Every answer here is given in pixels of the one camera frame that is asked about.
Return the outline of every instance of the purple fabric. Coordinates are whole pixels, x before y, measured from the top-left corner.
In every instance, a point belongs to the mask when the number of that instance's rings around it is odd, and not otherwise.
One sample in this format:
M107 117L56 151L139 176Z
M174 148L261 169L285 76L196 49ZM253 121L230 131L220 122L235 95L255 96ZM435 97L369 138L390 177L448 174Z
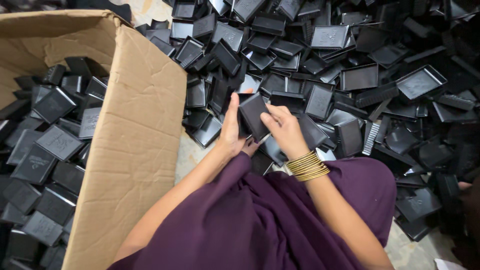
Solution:
M394 213L390 170L370 158L326 162L330 178L383 246ZM303 183L283 172L250 172L240 153L188 196L150 243L109 270L363 269L317 214Z

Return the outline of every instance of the hand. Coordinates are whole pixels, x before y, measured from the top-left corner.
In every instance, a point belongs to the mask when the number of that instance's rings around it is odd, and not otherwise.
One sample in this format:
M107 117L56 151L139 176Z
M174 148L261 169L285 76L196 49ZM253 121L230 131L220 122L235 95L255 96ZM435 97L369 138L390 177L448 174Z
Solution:
M244 93L251 94L252 92L253 88L249 88ZM228 105L228 110L223 120L220 138L216 143L216 147L222 149L229 158L238 155L246 141L246 138L239 137L239 124L237 121L238 108L239 95L232 93L230 104Z
M266 106L272 115L263 112L260 119L270 130L278 146L287 155L288 159L294 160L310 153L301 133L299 122L287 107L277 107L270 104L266 104Z

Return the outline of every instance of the pile of black boxes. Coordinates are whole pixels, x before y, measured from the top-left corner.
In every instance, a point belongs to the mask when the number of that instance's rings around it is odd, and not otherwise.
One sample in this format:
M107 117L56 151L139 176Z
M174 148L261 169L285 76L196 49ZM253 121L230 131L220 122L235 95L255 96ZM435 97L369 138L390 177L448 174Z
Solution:
M457 182L480 174L480 2L164 1L170 29L137 30L188 73L183 126L198 144L219 135L232 92L240 135L258 141L264 103L286 106L311 149L392 170L411 239L438 224L465 234ZM260 150L257 173L287 160L271 136Z
M466 0L177 0L173 22L137 30L188 72L183 126L208 147L232 92L239 132L263 144L264 174L287 160L265 103L299 119L329 159L368 156L397 181L395 220L419 241L465 235L458 182L480 175L480 14ZM16 78L0 110L0 259L60 269L108 73L86 57ZM241 94L253 88L252 94Z
M87 57L43 78L15 78L0 110L0 259L6 269L60 270L108 73Z

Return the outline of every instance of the gold bangle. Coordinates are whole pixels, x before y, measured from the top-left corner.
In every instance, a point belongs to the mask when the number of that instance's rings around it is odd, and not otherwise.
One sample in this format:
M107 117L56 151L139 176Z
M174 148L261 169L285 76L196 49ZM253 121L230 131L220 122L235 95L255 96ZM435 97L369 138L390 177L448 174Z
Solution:
M318 159L314 151L287 162L287 167L300 182L308 181L330 172L328 167Z

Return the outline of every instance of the floor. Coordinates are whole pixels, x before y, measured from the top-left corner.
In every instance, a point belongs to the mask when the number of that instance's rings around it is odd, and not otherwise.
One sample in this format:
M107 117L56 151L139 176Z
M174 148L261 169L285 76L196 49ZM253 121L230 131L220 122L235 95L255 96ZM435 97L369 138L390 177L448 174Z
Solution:
M110 0L115 4L130 4L133 18L132 24L139 26L157 21L171 21L171 7L162 0ZM178 152L175 184L188 174L202 158L212 149L215 143L207 149L202 149L182 131ZM434 258L459 263L450 251L453 241L442 235L438 229L432 231L419 243L412 242L402 232L400 227L392 222L392 229L385 248L396 270L435 270Z

